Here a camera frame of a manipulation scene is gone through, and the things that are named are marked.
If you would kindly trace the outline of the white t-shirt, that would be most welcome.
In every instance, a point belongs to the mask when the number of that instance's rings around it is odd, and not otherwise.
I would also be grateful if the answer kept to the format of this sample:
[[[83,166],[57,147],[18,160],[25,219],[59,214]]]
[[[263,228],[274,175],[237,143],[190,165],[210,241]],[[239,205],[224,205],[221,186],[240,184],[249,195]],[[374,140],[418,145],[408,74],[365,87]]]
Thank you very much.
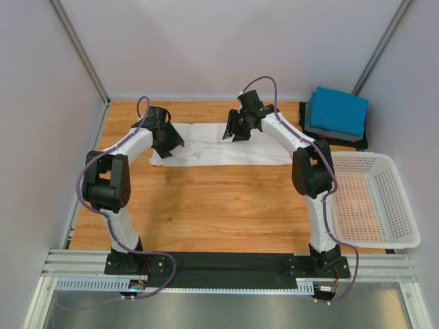
[[[175,123],[174,127],[185,145],[171,151],[171,157],[162,159],[157,152],[150,164],[163,167],[206,166],[281,166],[292,159],[273,138],[254,130],[249,141],[224,140],[224,123]]]

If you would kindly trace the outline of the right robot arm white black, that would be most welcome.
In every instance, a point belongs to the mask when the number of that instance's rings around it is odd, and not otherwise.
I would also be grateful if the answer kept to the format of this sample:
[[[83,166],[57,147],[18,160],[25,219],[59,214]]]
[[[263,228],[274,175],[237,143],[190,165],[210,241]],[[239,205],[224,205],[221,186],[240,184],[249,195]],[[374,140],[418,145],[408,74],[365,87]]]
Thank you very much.
[[[230,110],[223,138],[248,141],[258,130],[273,138],[292,158],[292,182],[307,205],[311,225],[310,271],[325,276],[341,257],[332,233],[332,192],[336,187],[329,144],[315,142],[295,128],[276,106],[265,105],[255,90],[240,93],[240,109]]]

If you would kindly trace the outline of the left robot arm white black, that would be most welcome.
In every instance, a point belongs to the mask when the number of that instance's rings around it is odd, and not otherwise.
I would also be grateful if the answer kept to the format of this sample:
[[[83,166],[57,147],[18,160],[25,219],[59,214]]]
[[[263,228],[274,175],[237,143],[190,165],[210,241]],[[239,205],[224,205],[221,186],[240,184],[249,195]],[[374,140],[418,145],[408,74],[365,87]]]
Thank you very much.
[[[131,197],[130,165],[146,150],[169,158],[185,142],[171,123],[171,114],[152,106],[128,133],[103,151],[90,151],[77,183],[82,205],[103,217],[112,240],[112,249],[121,252],[120,266],[129,275],[143,270],[141,239],[135,232],[128,211]]]

